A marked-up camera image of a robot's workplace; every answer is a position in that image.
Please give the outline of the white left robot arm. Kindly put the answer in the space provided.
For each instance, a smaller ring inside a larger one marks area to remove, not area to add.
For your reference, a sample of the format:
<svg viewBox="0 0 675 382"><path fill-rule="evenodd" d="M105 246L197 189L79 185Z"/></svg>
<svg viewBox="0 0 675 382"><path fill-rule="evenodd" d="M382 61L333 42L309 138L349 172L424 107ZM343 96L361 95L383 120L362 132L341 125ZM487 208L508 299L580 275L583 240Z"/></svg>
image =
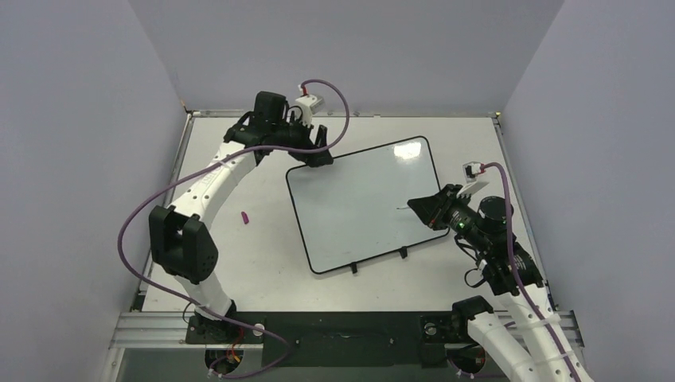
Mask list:
<svg viewBox="0 0 675 382"><path fill-rule="evenodd" d="M209 170L168 206L150 212L153 261L196 300L196 314L216 341L232 340L238 322L236 304L214 273L218 249L209 232L213 220L243 178L280 146L292 148L291 157L309 167L333 163L326 149L327 128L312 123L324 104L321 96L308 92L292 105L283 95L259 92L253 110L226 131Z"/></svg>

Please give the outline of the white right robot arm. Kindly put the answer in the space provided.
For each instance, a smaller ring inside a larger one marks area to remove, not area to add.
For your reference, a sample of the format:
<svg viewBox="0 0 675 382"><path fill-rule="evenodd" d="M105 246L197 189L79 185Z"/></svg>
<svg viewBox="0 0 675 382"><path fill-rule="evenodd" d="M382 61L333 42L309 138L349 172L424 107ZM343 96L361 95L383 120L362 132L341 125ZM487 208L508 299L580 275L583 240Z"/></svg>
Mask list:
<svg viewBox="0 0 675 382"><path fill-rule="evenodd" d="M492 196L472 209L463 191L449 184L407 206L430 229L451 230L477 252L476 268L510 321L502 323L492 305L476 296L453 304L450 332L484 349L511 381L591 380L565 336L539 268L509 230L512 205Z"/></svg>

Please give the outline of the black framed whiteboard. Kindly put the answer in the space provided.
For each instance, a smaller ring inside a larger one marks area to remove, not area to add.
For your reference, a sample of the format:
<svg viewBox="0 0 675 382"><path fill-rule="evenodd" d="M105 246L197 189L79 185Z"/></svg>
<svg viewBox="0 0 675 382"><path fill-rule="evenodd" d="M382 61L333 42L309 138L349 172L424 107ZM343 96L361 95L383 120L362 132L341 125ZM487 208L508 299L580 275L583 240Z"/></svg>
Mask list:
<svg viewBox="0 0 675 382"><path fill-rule="evenodd" d="M286 183L309 267L316 275L447 236L407 206L440 191L429 141L410 137L337 156L333 165L298 166Z"/></svg>

